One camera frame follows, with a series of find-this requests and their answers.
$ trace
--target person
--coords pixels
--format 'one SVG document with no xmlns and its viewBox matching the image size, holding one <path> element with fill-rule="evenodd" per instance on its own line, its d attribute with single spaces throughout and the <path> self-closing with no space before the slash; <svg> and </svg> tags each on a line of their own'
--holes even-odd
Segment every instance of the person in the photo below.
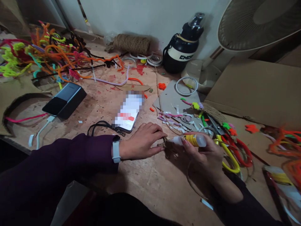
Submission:
<svg viewBox="0 0 301 226">
<path fill-rule="evenodd" d="M 162 128 L 143 123 L 128 140 L 119 143 L 121 160 L 145 159 L 164 150 L 152 147 L 166 137 Z M 282 225 L 234 174 L 222 170 L 223 150 L 204 134 L 207 146 L 198 150 L 186 140 L 184 149 L 211 183 L 214 210 L 225 225 Z M 112 160 L 113 135 L 58 139 L 32 151 L 19 165 L 0 176 L 0 225 L 50 225 L 66 186 L 80 176 L 117 172 Z M 179 225 L 152 213 L 133 196 L 117 193 L 94 203 L 85 225 Z"/>
</svg>

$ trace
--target yellow label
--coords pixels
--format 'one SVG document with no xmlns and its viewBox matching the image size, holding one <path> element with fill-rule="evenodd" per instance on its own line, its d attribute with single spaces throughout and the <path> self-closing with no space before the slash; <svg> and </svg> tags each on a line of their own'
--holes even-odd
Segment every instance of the yellow label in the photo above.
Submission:
<svg viewBox="0 0 301 226">
<path fill-rule="evenodd" d="M 198 147 L 196 134 L 184 135 L 184 139 L 191 143 L 194 147 Z"/>
<path fill-rule="evenodd" d="M 271 173 L 273 180 L 278 184 L 293 185 L 285 173 Z"/>
</svg>

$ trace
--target phone screen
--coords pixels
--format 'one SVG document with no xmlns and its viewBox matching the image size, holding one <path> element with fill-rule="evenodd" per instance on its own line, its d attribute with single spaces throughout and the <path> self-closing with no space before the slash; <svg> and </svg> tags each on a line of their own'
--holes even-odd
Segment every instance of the phone screen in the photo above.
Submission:
<svg viewBox="0 0 301 226">
<path fill-rule="evenodd" d="M 117 111 L 112 126 L 126 132 L 133 130 L 138 113 L 144 106 L 144 93 L 139 91 L 127 91 L 123 97 L 120 109 Z"/>
<path fill-rule="evenodd" d="M 134 124 L 135 124 L 135 122 L 136 122 L 138 113 L 139 113 L 139 112 L 137 112 L 137 113 L 136 113 L 135 115 L 133 115 L 133 116 L 127 117 L 128 119 L 127 119 L 127 120 L 124 120 L 124 121 L 123 121 L 123 124 L 120 125 L 119 127 L 122 128 L 122 129 L 125 129 L 125 130 L 127 130 L 127 131 L 132 131 L 132 130 L 133 130 L 133 127 L 134 127 Z"/>
</svg>

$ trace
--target dark pants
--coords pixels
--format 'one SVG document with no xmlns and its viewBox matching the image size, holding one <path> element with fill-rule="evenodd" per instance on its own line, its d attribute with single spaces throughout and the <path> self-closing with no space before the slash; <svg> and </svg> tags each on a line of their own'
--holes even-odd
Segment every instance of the dark pants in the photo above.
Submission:
<svg viewBox="0 0 301 226">
<path fill-rule="evenodd" d="M 86 225 L 180 225 L 161 218 L 142 202 L 126 193 L 116 193 L 94 201 L 95 209 Z"/>
</svg>

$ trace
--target hand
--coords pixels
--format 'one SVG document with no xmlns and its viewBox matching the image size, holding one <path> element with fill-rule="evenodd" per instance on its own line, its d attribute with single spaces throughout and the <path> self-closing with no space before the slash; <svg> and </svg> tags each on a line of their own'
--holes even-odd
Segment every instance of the hand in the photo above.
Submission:
<svg viewBox="0 0 301 226">
<path fill-rule="evenodd" d="M 224 176 L 222 171 L 222 162 L 224 150 L 214 143 L 214 141 L 205 133 L 187 132 L 185 134 L 202 134 L 205 137 L 207 146 L 204 148 L 195 148 L 191 143 L 182 139 L 184 149 L 192 160 L 201 168 L 201 173 L 211 182 L 219 180 Z"/>
<path fill-rule="evenodd" d="M 149 158 L 164 150 L 163 147 L 151 148 L 151 145 L 166 136 L 159 125 L 143 123 L 130 139 L 120 142 L 120 157 L 122 160 Z"/>
</svg>

